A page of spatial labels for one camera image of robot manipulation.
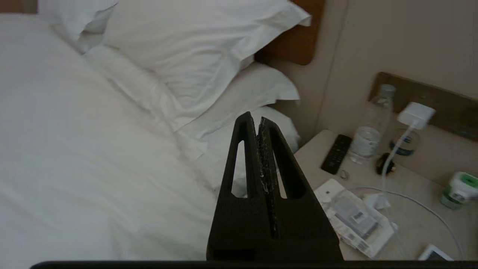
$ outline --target wooden headboard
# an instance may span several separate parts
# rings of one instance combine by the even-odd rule
[[[296,26],[270,42],[256,54],[258,61],[282,58],[299,65],[307,65],[314,58],[315,45],[325,0],[292,0],[312,15],[311,26]],[[35,13],[37,0],[0,0],[0,12]]]

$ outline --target bed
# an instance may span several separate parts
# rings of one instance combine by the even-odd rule
[[[79,36],[69,42],[58,29],[41,15],[0,14],[0,268],[205,259],[234,119],[265,116],[297,150],[292,121],[265,106],[296,100],[297,90],[245,57],[212,101],[208,92],[186,107],[194,98],[169,91],[179,85],[173,75],[157,76],[164,68],[146,67],[135,46],[102,36],[82,49]],[[243,156],[239,149],[238,197]]]

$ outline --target nightstand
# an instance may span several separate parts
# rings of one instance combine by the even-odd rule
[[[337,175],[320,169],[336,136],[337,134],[324,130],[295,153],[295,158],[312,189],[317,189],[329,179],[337,180],[348,189],[359,186],[380,188],[380,176],[375,173],[372,163],[358,165],[346,157]],[[340,178],[341,170],[349,174],[348,180]],[[465,249],[466,259],[478,259],[478,204],[468,204],[458,211],[452,211],[440,203],[443,186],[400,166],[388,176],[387,190],[408,195],[439,213],[460,240]],[[352,192],[360,198],[364,193],[377,193],[375,190]],[[451,258],[459,260],[459,252],[452,236],[437,217],[402,197],[388,194],[387,198],[391,204],[390,218],[398,225],[398,233],[409,259],[418,259],[425,248],[433,244]],[[340,249],[345,260],[367,259],[366,256],[343,242],[340,243]],[[394,237],[385,245],[376,259],[404,259]]]

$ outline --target beige wall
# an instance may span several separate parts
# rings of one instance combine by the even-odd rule
[[[314,61],[271,64],[305,99],[298,109],[278,108],[308,140],[323,129],[353,135],[380,71],[478,100],[477,18],[475,0],[329,0]],[[405,166],[440,183],[456,170],[478,174],[478,143],[433,126],[419,134]]]

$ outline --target white bedsheet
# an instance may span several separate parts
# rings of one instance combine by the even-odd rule
[[[168,124],[35,17],[0,40],[0,268],[204,259],[215,195]]]

